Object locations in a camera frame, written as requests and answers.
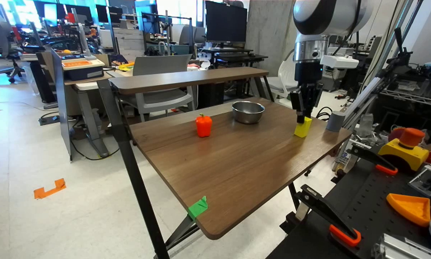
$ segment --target table top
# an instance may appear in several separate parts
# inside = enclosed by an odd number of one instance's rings
[[[203,84],[218,84],[246,78],[260,78],[266,75],[269,75],[269,72],[263,69],[228,68],[112,78],[111,82],[119,94],[132,95],[137,92],[175,90]]]
[[[197,223],[210,239],[221,238],[349,137],[346,130],[325,136],[325,123],[315,120],[308,139],[296,139],[293,110],[259,103],[266,113],[256,126],[234,123],[230,104],[131,126],[138,149],[185,209],[207,198],[208,210]],[[208,139],[195,134],[200,114],[213,118]]]

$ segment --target yellow block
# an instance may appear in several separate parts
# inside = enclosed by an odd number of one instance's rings
[[[308,136],[308,133],[310,131],[310,128],[312,128],[312,118],[305,117],[305,123],[297,124],[293,134],[299,139],[305,139]]]
[[[394,139],[387,146],[384,146],[378,154],[379,156],[395,156],[401,157],[408,163],[412,172],[418,172],[420,167],[427,162],[430,151],[421,147],[414,147],[412,150],[399,146],[399,139]]]

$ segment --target window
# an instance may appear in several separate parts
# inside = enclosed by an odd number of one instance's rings
[[[203,0],[157,0],[158,15],[191,18],[193,25],[203,22],[201,10]],[[174,25],[187,25],[185,19],[172,19]]]

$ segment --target yellow object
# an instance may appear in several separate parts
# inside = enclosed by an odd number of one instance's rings
[[[293,133],[299,139],[305,139],[312,128],[312,118],[305,117],[303,124],[297,124],[296,131]]]
[[[378,154],[401,157],[404,162],[408,163],[412,172],[418,172],[420,167],[427,162],[430,151],[418,146],[414,149],[405,149],[399,143],[399,139],[394,139],[387,146],[384,146],[378,151]]]
[[[134,69],[134,62],[122,64],[116,69],[122,72],[129,72]]]
[[[430,199],[389,193],[387,196],[387,200],[394,210],[397,210],[410,222],[422,228],[427,228],[430,225],[431,221]]]

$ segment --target orange tape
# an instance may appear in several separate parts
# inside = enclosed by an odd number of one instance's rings
[[[66,182],[63,179],[59,179],[59,180],[55,182],[55,186],[56,186],[55,189],[47,190],[47,192],[45,192],[43,187],[36,189],[33,192],[35,199],[46,199],[47,196],[52,196],[52,195],[66,189]]]

